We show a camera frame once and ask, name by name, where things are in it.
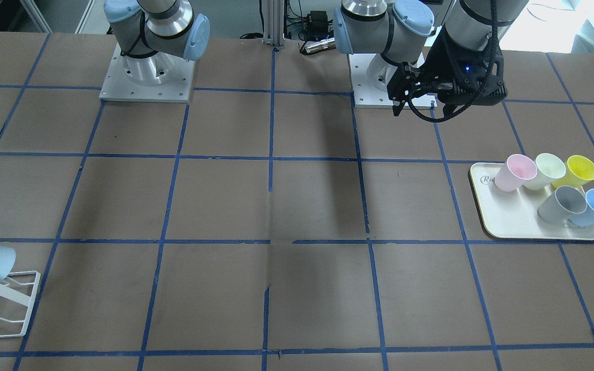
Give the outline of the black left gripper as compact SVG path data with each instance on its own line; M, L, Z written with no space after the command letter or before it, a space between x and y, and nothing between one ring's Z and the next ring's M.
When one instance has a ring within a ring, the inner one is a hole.
M437 94L444 103L443 118L454 118L472 105L494 106L507 97L504 81L504 56L494 37L482 50L470 50L457 44L443 27L419 70L401 63L387 83L387 96L398 117L407 105L419 118L414 98Z

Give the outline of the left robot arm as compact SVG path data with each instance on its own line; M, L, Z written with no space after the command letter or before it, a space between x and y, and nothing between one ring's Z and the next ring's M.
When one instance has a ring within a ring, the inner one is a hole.
M343 1L333 15L356 103L441 123L508 94L499 42L526 1Z

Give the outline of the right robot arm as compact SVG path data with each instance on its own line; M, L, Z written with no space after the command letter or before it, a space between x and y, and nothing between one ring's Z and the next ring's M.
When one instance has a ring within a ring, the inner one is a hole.
M104 14L123 73L142 86L160 85L180 63L200 60L210 39L210 20L189 1L105 1Z

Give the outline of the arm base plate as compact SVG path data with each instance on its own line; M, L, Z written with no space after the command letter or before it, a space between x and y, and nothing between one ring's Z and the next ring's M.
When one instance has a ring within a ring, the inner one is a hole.
M158 53L145 59L122 56L116 45L100 99L128 103L180 103L191 98L195 61Z
M356 108L391 109L394 103L389 99L387 84L396 66L380 54L351 54L348 61Z

